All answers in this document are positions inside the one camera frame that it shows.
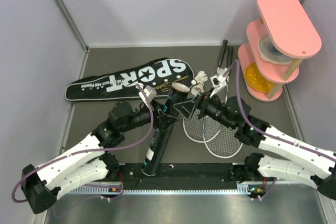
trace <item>black cylindrical tube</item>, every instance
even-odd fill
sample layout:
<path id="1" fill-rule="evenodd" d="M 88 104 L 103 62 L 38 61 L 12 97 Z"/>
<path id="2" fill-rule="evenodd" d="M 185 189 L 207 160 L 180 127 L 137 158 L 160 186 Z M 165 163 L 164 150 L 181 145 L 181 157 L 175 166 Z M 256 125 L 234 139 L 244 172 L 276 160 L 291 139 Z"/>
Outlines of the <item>black cylindrical tube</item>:
<path id="1" fill-rule="evenodd" d="M 187 86 L 174 82 L 163 107 L 163 111 L 166 114 L 178 116 L 178 111 L 173 108 L 173 105 L 185 101 L 189 91 L 190 89 Z M 161 132 L 159 129 L 154 132 L 153 141 L 148 148 L 146 158 L 142 165 L 142 172 L 145 175 L 154 176 L 158 171 L 161 158 L 173 130 L 174 126 L 163 132 Z"/>

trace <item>pink shelf top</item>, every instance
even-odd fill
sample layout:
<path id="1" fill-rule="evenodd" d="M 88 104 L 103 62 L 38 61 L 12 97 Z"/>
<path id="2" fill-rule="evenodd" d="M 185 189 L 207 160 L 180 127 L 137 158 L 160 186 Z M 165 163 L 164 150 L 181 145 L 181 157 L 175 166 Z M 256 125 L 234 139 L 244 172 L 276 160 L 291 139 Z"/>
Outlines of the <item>pink shelf top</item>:
<path id="1" fill-rule="evenodd" d="M 247 26 L 246 34 L 248 41 L 250 42 L 255 62 L 262 76 L 264 76 L 267 80 L 279 84 L 285 84 L 294 81 L 294 79 L 299 74 L 299 68 L 294 71 L 287 81 L 283 81 L 281 77 L 289 65 L 277 65 L 268 61 L 264 61 L 261 58 L 258 51 L 258 43 L 259 40 L 267 34 L 266 27 L 263 23 L 260 23 L 258 20 L 252 21 Z"/>
<path id="2" fill-rule="evenodd" d="M 274 46 L 296 59 L 313 57 L 322 41 L 298 0 L 257 0 Z"/>
<path id="3" fill-rule="evenodd" d="M 244 79 L 245 79 L 245 71 L 246 71 L 246 68 L 251 65 L 254 61 L 254 58 L 253 58 L 253 54 L 252 54 L 252 51 L 251 51 L 251 47 L 249 45 L 249 43 L 245 43 L 245 44 L 242 44 L 240 46 L 240 48 L 238 49 L 238 59 L 239 59 L 239 62 L 240 62 L 240 66 L 241 66 L 241 70 L 243 71 L 243 76 L 244 76 Z M 258 99 L 260 101 L 263 101 L 263 102 L 271 102 L 271 101 L 274 101 L 275 99 L 279 98 L 279 96 L 281 95 L 282 93 L 282 88 L 272 97 L 272 99 L 267 99 L 266 97 L 266 93 L 263 93 L 263 92 L 259 92 L 253 88 L 251 88 L 246 80 L 245 80 L 245 83 L 246 83 L 246 87 L 247 87 L 247 90 L 248 92 L 255 98 L 255 99 Z"/>

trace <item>white label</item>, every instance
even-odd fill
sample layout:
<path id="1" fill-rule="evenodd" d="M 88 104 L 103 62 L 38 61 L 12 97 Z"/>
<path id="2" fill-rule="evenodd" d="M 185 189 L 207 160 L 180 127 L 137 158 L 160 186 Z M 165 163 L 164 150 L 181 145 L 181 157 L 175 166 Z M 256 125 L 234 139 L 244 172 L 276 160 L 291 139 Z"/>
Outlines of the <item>white label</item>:
<path id="1" fill-rule="evenodd" d="M 148 148 L 146 157 L 147 157 L 149 160 L 152 160 L 153 155 L 154 155 L 154 152 L 153 152 L 150 148 Z"/>

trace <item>white lettering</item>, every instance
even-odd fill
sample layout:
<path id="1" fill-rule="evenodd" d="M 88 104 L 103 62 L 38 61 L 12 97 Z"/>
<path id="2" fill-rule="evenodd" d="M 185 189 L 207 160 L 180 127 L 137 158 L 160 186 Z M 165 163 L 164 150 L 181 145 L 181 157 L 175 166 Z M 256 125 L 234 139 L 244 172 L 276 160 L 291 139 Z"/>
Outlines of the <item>white lettering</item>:
<path id="1" fill-rule="evenodd" d="M 110 78 L 110 84 L 111 84 L 111 86 L 106 88 L 107 92 L 113 92 L 115 90 L 122 89 L 122 85 L 117 84 L 117 82 L 115 81 L 114 75 L 109 76 L 109 78 Z"/>
<path id="2" fill-rule="evenodd" d="M 159 68 L 157 70 L 157 75 L 161 78 L 166 77 L 166 76 L 170 76 L 172 74 L 169 64 L 166 60 L 162 61 L 162 68 Z"/>
<path id="3" fill-rule="evenodd" d="M 144 67 L 139 70 L 138 75 L 139 75 L 139 78 L 144 76 L 143 78 L 140 79 L 141 81 L 149 82 L 149 81 L 154 80 L 155 71 L 152 67 Z"/>
<path id="4" fill-rule="evenodd" d="M 180 72 L 184 71 L 185 68 L 186 68 L 186 65 L 182 62 L 179 62 L 178 60 L 170 60 L 170 65 L 172 67 L 175 67 L 175 68 L 173 68 L 173 71 L 176 72 L 176 73 L 180 73 Z"/>
<path id="5" fill-rule="evenodd" d="M 128 76 L 127 73 L 121 73 L 121 77 L 124 79 L 123 80 L 123 85 L 124 87 L 131 87 L 136 85 L 138 82 L 136 81 L 136 73 L 135 71 L 130 72 L 130 76 Z"/>

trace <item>shelf tier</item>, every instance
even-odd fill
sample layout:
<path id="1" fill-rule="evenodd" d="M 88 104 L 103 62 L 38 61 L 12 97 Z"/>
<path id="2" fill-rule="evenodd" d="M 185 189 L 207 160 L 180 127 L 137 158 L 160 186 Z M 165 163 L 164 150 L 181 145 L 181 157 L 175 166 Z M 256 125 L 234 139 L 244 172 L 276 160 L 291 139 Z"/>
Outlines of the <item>shelf tier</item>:
<path id="1" fill-rule="evenodd" d="M 279 96 L 282 93 L 282 87 L 276 92 L 276 94 L 271 99 L 268 99 L 266 93 L 259 92 L 255 89 L 251 88 L 247 84 L 246 79 L 245 79 L 246 68 L 250 64 L 255 62 L 249 43 L 245 43 L 245 44 L 242 44 L 240 46 L 240 48 L 238 49 L 238 59 L 239 59 L 239 62 L 240 62 L 241 70 L 243 72 L 243 76 L 244 76 L 244 80 L 245 80 L 245 83 L 246 83 L 247 90 L 255 99 L 258 99 L 258 100 L 263 101 L 263 102 L 271 102 L 271 101 L 274 101 L 275 99 L 279 98 Z"/>
<path id="2" fill-rule="evenodd" d="M 296 59 L 313 57 L 322 41 L 298 0 L 257 0 L 273 45 Z"/>
<path id="3" fill-rule="evenodd" d="M 260 39 L 267 34 L 264 23 L 261 23 L 258 20 L 252 21 L 247 26 L 246 34 L 251 46 L 252 53 L 254 55 L 254 60 L 262 76 L 264 76 L 267 80 L 278 84 L 285 84 L 294 81 L 294 79 L 299 74 L 299 67 L 294 70 L 293 74 L 286 81 L 284 81 L 281 77 L 289 67 L 289 64 L 277 65 L 268 61 L 264 61 L 261 58 L 258 51 L 258 43 Z"/>

